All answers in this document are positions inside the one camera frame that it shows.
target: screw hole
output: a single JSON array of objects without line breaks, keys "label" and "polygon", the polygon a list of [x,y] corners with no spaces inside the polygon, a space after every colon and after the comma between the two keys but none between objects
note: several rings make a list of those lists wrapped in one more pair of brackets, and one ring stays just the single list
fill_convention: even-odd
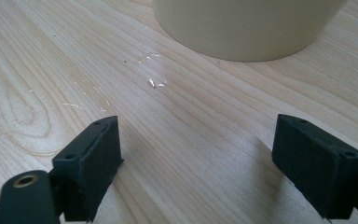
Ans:
[{"label": "screw hole", "polygon": [[74,159],[75,157],[76,157],[75,154],[68,154],[68,155],[65,156],[65,158],[66,158],[67,160],[72,160],[72,159]]},{"label": "screw hole", "polygon": [[18,178],[14,182],[13,187],[17,189],[25,188],[27,186],[32,185],[34,182],[36,182],[36,180],[37,180],[37,175],[25,175]]},{"label": "screw hole", "polygon": [[349,156],[349,157],[354,157],[354,156],[356,156],[356,154],[354,154],[353,152],[350,152],[350,151],[346,151],[346,152],[345,152],[345,155],[346,155],[346,156]]}]

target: white container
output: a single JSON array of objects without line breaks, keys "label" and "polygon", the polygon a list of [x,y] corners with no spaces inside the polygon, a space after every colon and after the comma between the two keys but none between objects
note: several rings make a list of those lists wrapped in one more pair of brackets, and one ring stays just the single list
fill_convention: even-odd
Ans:
[{"label": "white container", "polygon": [[154,0],[175,40],[215,58],[279,59],[305,48],[347,0]]}]

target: light wood surface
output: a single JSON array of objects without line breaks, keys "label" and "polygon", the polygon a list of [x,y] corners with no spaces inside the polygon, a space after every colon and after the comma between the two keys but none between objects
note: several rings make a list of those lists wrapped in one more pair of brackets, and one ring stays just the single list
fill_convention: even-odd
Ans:
[{"label": "light wood surface", "polygon": [[0,0],[0,188],[118,115],[125,162],[95,223],[329,223],[270,152],[279,113],[358,148],[358,0],[306,49],[266,63],[181,46],[152,5]]}]

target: black bracket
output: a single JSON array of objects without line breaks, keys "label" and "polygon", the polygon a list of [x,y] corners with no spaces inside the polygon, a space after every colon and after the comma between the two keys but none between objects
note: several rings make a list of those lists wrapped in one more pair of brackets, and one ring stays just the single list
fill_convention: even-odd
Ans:
[{"label": "black bracket", "polygon": [[358,209],[358,150],[312,123],[279,115],[272,160],[323,218]]},{"label": "black bracket", "polygon": [[0,194],[0,224],[92,221],[121,159],[117,117],[97,120],[53,158],[53,169],[9,179]]}]

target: wood grain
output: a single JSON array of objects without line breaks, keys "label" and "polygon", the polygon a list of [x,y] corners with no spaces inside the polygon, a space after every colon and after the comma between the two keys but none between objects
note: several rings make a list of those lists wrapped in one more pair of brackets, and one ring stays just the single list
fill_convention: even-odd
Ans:
[{"label": "wood grain", "polygon": [[279,113],[358,148],[358,0],[306,49],[266,63],[181,46],[152,5],[0,0],[0,188],[118,115],[125,162],[95,223],[328,223],[270,151]]}]

